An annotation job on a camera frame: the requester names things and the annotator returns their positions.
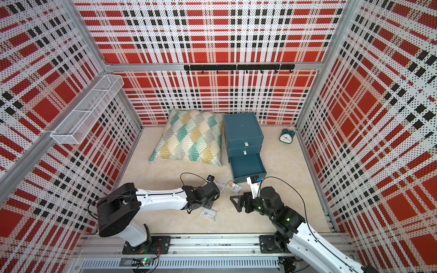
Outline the teal three-drawer cabinet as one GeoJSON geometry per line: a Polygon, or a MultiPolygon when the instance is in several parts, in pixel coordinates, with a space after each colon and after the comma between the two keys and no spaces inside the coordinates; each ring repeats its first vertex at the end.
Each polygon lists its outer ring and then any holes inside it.
{"type": "Polygon", "coordinates": [[[234,183],[250,176],[264,178],[266,169],[260,153],[264,135],[253,112],[224,116],[225,143],[234,183]]]}

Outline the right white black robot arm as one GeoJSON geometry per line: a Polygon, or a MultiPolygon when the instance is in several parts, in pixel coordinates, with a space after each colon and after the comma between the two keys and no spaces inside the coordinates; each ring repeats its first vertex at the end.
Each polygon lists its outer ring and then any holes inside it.
{"type": "Polygon", "coordinates": [[[276,228],[274,243],[281,252],[302,258],[319,273],[376,273],[372,265],[356,262],[313,229],[295,210],[285,206],[273,187],[264,187],[259,195],[252,192],[230,197],[238,212],[258,212],[276,228]]]}

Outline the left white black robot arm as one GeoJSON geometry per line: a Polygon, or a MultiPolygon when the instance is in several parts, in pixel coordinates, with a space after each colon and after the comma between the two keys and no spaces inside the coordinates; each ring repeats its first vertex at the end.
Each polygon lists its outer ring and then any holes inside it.
{"type": "Polygon", "coordinates": [[[155,242],[149,227],[138,222],[136,215],[169,209],[191,213],[207,207],[219,197],[220,190],[213,182],[201,187],[185,185],[167,191],[147,191],[137,189],[134,183],[126,183],[95,201],[98,234],[102,238],[119,237],[125,240],[124,254],[146,253],[155,242]]]}

